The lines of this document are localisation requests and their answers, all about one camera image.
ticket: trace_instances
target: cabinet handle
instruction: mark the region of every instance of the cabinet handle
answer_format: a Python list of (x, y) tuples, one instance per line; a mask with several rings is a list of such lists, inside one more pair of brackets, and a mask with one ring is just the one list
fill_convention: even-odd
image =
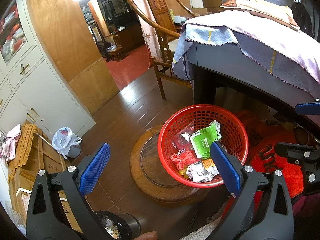
[(22, 75), (23, 72), (27, 69), (27, 67), (30, 66), (30, 64), (27, 64), (26, 67), (23, 67), (23, 64), (20, 64), (20, 66), (21, 66), (21, 68), (22, 68), (22, 70), (21, 70), (21, 72), (20, 72), (20, 75)]
[(30, 114), (27, 113), (27, 117), (29, 117), (31, 119), (32, 122), (36, 122), (35, 119), (32, 118), (32, 116)]
[(36, 118), (39, 118), (39, 114), (33, 109), (33, 108), (30, 108), (31, 112), (35, 115)]

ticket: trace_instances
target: brown pillow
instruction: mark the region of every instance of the brown pillow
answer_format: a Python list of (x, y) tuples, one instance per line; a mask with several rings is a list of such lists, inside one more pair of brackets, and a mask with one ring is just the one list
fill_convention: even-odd
[(276, 5), (264, 0), (229, 0), (220, 7), (229, 10), (247, 11), (252, 15), (267, 18), (295, 31), (300, 28), (292, 17), (289, 7)]

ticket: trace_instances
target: blue textured pad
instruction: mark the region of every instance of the blue textured pad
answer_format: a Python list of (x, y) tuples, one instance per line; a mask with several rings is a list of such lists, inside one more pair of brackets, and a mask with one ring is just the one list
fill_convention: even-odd
[(298, 104), (295, 107), (297, 114), (311, 115), (320, 114), (320, 103), (308, 103), (308, 104)]
[(110, 146), (105, 143), (80, 178), (79, 192), (82, 196), (92, 192), (110, 158)]
[(223, 178), (228, 191), (238, 196), (241, 191), (240, 177), (223, 151), (215, 142), (210, 146), (210, 155), (211, 159), (217, 166), (219, 174)]

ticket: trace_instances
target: woven mat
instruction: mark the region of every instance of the woven mat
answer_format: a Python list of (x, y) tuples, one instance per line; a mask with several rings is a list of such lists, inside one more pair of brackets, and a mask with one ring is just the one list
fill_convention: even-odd
[(21, 129), (21, 136), (18, 141), (16, 156), (9, 162), (8, 181), (13, 179), (16, 169), (25, 165), (28, 161), (29, 153), (31, 151), (33, 133), (36, 131), (35, 124), (25, 124)]

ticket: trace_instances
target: pink curtain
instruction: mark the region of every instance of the pink curtain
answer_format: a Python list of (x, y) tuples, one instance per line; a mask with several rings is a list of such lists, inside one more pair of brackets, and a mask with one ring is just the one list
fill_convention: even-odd
[[(147, 0), (134, 0), (134, 3), (145, 15), (147, 15), (151, 20), (155, 21)], [(142, 27), (144, 41), (149, 47), (151, 55), (160, 57), (160, 47), (158, 43), (158, 37), (156, 35), (156, 30), (140, 17), (139, 20)]]

